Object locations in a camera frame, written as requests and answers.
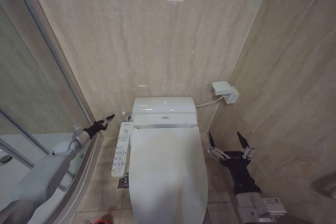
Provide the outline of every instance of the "white electrical box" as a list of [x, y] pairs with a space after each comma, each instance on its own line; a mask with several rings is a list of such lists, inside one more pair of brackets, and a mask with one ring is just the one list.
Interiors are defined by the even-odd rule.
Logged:
[[227, 104], [233, 104], [239, 96], [235, 87], [231, 86], [227, 81], [217, 81], [212, 83], [215, 95], [222, 95]]

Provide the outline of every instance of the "gray robot arm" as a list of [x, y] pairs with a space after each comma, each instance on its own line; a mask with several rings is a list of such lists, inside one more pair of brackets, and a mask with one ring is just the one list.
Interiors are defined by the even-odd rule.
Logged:
[[251, 162], [254, 148], [237, 132], [244, 152], [217, 149], [209, 133], [208, 153], [221, 165], [227, 167], [234, 182], [233, 193], [238, 201], [238, 211], [243, 223], [271, 223], [285, 215], [286, 210], [278, 198], [263, 198], [261, 189], [250, 176], [247, 166]]
[[54, 194], [69, 169], [70, 161], [97, 132], [106, 130], [113, 117], [95, 121], [87, 129], [75, 125], [72, 138], [58, 143], [51, 154], [40, 159], [19, 182], [12, 193], [13, 201], [0, 211], [0, 223], [28, 223], [35, 210]]

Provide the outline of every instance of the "white toilet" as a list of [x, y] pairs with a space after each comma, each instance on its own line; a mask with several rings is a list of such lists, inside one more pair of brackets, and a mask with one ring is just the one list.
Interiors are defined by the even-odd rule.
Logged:
[[207, 174], [189, 97], [136, 98], [129, 190], [138, 224], [201, 224]]

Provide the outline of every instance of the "power cord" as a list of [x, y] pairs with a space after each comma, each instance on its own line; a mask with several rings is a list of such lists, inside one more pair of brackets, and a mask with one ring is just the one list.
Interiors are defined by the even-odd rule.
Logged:
[[207, 102], [207, 103], [203, 103], [203, 104], [200, 104], [200, 105], [197, 105], [196, 108], [203, 107], [203, 106], [207, 106], [207, 105], [209, 105], [209, 104], [211, 104], [211, 103], [214, 103], [214, 102], [218, 102], [218, 101], [220, 101], [220, 100], [223, 99], [223, 98], [224, 98], [224, 96], [221, 95], [220, 98], [218, 98], [217, 100], [215, 100], [215, 101], [211, 101], [211, 102]]

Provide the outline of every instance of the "toilet lid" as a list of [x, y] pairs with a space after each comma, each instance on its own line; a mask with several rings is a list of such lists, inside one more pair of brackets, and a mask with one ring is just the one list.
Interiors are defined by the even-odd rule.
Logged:
[[201, 224], [207, 174], [198, 127], [133, 129], [129, 188], [139, 224]]

